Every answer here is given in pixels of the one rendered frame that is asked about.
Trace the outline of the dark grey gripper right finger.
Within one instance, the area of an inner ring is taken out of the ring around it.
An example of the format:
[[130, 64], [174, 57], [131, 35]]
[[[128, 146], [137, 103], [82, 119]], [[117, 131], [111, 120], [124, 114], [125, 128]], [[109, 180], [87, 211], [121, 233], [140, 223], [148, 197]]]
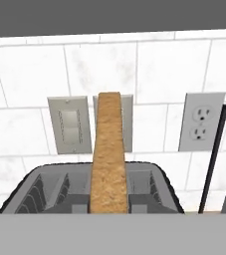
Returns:
[[172, 213], [173, 210], [158, 203], [150, 194], [131, 194], [128, 197], [128, 212], [141, 213]]

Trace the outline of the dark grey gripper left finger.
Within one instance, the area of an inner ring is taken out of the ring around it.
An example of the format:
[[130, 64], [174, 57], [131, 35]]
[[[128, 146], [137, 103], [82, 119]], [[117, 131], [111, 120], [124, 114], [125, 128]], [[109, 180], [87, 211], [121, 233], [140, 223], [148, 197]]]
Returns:
[[50, 207], [47, 213], [87, 214], [89, 212], [90, 196], [88, 194], [70, 194], [63, 202]]

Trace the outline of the brown bread slice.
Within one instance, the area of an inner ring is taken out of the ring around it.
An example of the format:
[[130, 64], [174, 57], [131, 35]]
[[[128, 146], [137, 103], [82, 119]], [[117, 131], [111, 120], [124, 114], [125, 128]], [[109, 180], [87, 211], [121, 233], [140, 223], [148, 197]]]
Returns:
[[120, 93], [99, 93], [90, 213], [127, 213]]

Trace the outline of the grey toaster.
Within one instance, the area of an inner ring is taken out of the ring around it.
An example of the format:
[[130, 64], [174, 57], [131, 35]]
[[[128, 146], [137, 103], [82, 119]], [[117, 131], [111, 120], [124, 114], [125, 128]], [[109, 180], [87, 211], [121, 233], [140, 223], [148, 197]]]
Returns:
[[[0, 208], [1, 213], [47, 213], [70, 194], [91, 191], [90, 162], [53, 163], [28, 173]], [[125, 164], [127, 195], [150, 194], [158, 203], [181, 213], [183, 208], [165, 172], [156, 164], [128, 161]]]

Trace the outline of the grey double wall socket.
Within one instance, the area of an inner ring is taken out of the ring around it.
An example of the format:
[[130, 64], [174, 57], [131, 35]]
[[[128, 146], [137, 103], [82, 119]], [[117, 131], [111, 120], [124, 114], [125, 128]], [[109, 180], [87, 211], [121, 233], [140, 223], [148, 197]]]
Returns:
[[213, 147], [225, 93], [187, 93], [179, 151], [208, 151]]

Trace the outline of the dark grey wall cupboard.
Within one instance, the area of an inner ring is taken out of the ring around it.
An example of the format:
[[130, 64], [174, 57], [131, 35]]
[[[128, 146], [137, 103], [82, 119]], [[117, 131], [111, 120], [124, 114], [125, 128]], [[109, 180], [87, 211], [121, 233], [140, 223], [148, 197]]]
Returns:
[[226, 29], [226, 0], [0, 0], [0, 37]]

